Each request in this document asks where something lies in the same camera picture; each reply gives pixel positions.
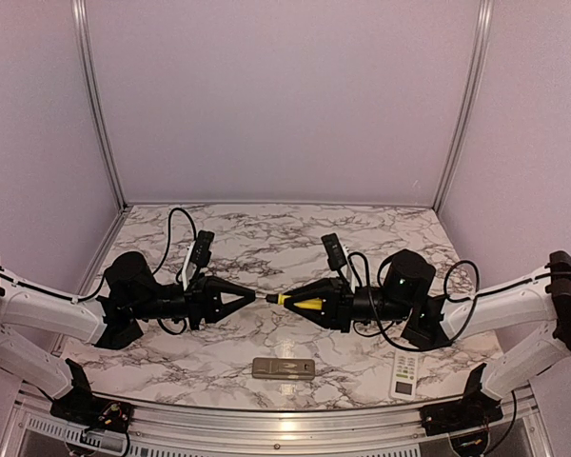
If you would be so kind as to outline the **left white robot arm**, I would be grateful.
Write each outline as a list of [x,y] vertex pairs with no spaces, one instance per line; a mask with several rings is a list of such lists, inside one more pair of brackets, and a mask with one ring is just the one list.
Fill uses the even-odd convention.
[[129,251],[105,271],[108,296],[73,296],[15,277],[0,265],[0,368],[34,384],[82,424],[102,409],[83,371],[51,356],[15,332],[39,328],[97,348],[121,350],[141,338],[141,322],[185,321],[192,329],[213,324],[251,304],[256,293],[215,276],[199,275],[188,286],[162,285],[144,255]]

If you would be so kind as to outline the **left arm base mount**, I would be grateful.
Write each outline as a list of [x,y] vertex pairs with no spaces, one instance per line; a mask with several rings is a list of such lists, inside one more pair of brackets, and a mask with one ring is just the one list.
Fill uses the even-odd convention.
[[70,359],[66,364],[72,375],[71,389],[64,396],[51,400],[50,414],[89,429],[127,432],[133,405],[96,396],[83,368]]

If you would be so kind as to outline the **yellow handle screwdriver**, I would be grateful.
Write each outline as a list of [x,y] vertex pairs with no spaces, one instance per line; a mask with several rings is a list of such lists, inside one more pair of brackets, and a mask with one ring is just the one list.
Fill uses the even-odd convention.
[[[290,296],[285,294],[268,294],[266,296],[266,301],[270,304],[275,304],[283,307],[289,298]],[[324,301],[322,299],[316,298],[300,302],[294,302],[293,305],[297,308],[302,308],[302,309],[321,310],[323,303]]]

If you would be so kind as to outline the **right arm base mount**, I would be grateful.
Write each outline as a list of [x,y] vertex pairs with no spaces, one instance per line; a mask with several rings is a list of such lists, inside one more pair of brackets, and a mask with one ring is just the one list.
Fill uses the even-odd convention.
[[488,426],[503,418],[501,401],[482,392],[482,374],[487,364],[474,368],[460,399],[420,408],[422,427],[427,436]]

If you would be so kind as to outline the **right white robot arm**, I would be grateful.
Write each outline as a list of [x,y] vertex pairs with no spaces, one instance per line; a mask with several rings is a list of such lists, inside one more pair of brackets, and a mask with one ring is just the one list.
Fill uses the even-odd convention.
[[452,417],[471,427],[510,391],[571,356],[571,256],[550,254],[531,273],[468,296],[429,290],[435,268],[420,254],[400,250],[383,260],[377,280],[346,279],[341,274],[351,255],[331,253],[336,275],[273,297],[272,301],[321,328],[350,331],[355,322],[401,323],[398,349],[429,352],[488,331],[525,325],[535,329],[500,358],[474,369]]

